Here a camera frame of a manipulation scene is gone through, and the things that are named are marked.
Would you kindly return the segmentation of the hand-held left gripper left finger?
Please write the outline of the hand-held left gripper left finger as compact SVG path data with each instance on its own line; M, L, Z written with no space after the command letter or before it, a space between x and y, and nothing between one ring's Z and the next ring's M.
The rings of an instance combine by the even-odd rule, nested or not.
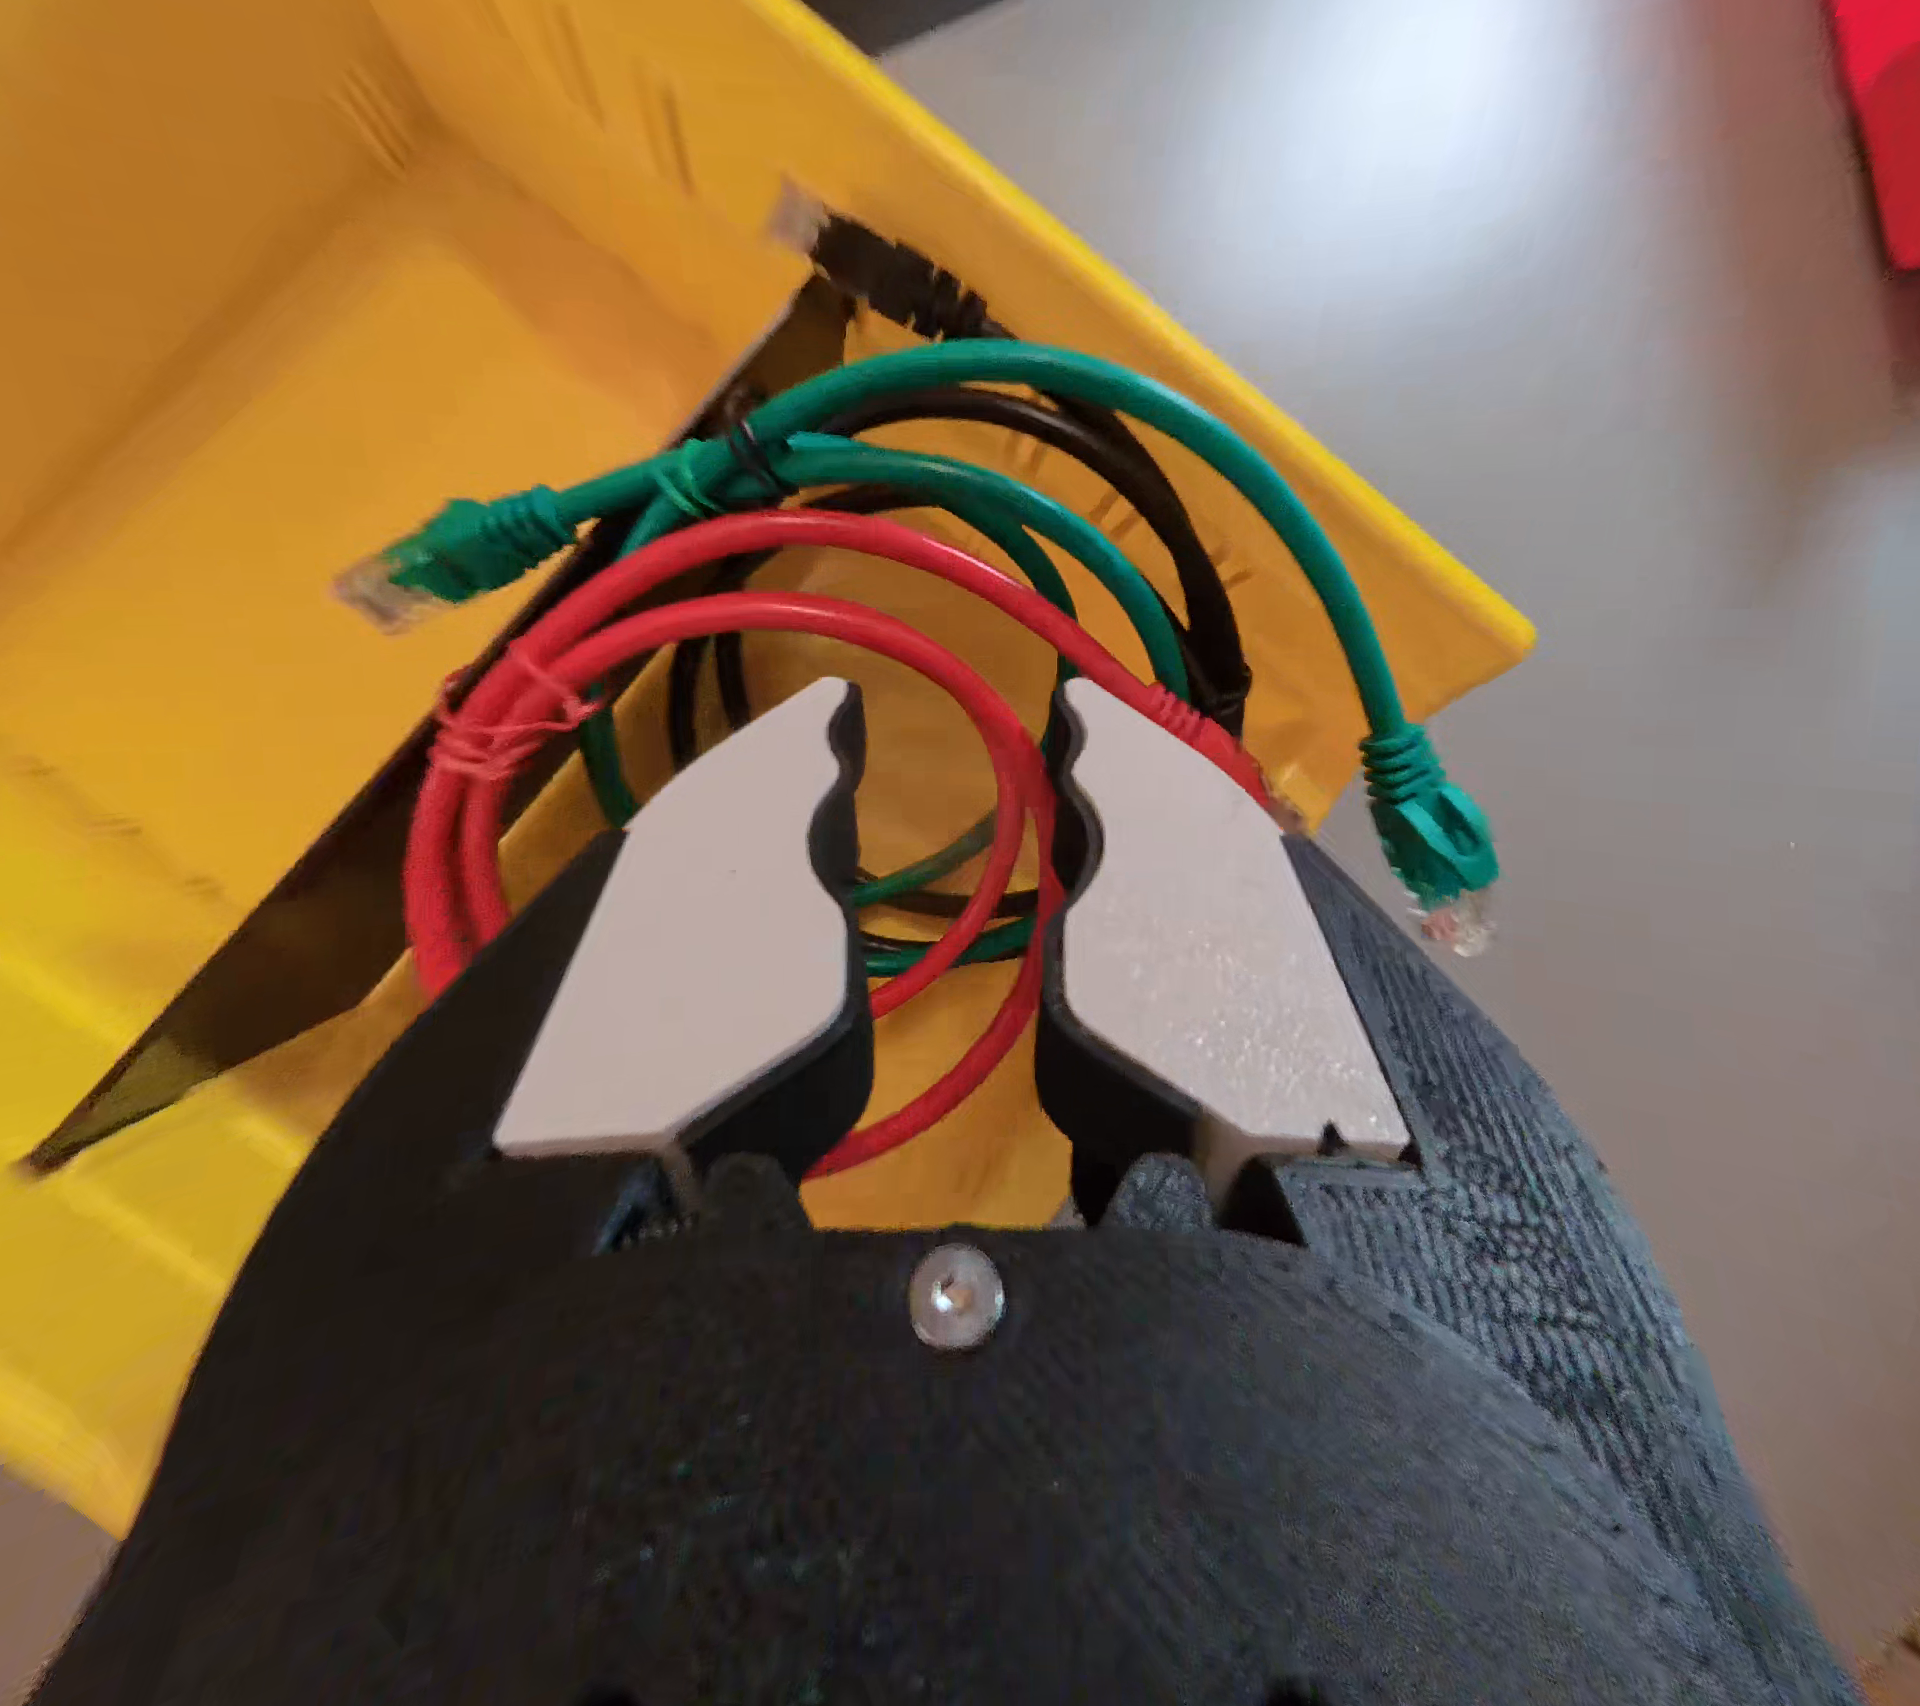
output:
M824 675L640 807L494 1123L506 1158L808 1174L852 1132L874 1089L865 764L862 693Z

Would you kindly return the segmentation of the black bin divider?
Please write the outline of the black bin divider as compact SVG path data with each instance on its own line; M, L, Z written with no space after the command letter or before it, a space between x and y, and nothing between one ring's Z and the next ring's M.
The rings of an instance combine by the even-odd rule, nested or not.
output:
M613 562L633 517L592 531L520 610L489 602L479 641L429 671L426 692L402 703L407 730L387 722L382 758L325 816L262 902L212 950L113 1067L76 1096L59 1122L31 1133L17 1170L50 1175L126 1126L156 1116L196 1085L344 1014L407 948L402 857L426 771L434 705L445 683L466 689L512 637L550 612L566 589Z

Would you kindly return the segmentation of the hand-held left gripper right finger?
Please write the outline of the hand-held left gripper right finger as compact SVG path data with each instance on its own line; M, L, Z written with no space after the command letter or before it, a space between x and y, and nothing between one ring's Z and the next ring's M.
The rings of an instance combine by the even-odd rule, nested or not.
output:
M1202 752L1083 675L1062 728L1034 1081L1069 1188L1171 1156L1413 1172L1420 1147L1303 877L1297 838Z

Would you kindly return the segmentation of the yellow plastic bin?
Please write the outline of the yellow plastic bin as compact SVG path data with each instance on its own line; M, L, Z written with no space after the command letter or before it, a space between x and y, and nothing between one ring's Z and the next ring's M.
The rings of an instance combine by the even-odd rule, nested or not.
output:
M4 1466L123 1536L221 1305L417 1005L395 968L19 1170L491 623L334 579L446 498L646 456L784 318L787 190L1305 494L1427 719L1493 585L801 0L4 0Z

